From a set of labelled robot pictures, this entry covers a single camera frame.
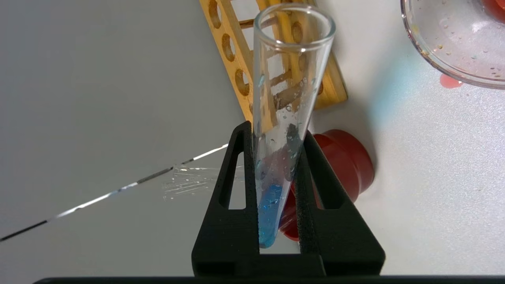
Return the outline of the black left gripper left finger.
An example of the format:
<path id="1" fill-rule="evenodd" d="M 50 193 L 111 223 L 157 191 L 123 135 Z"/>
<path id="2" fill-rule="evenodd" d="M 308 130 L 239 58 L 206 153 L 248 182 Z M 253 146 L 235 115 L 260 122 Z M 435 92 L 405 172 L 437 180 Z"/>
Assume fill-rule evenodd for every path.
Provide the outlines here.
<path id="1" fill-rule="evenodd" d="M 192 250 L 197 277 L 249 277 L 259 255 L 258 210 L 251 154 L 251 123 L 235 127 Z M 238 156 L 243 153 L 245 208 L 230 209 Z"/>

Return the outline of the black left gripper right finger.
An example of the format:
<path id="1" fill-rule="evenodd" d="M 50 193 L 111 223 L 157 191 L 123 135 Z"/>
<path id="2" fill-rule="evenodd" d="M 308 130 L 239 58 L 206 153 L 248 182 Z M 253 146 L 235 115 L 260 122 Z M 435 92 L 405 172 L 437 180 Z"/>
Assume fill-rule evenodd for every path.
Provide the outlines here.
<path id="1" fill-rule="evenodd" d="M 385 251 L 310 132 L 294 183 L 301 253 L 319 257 L 328 276 L 379 275 Z"/>

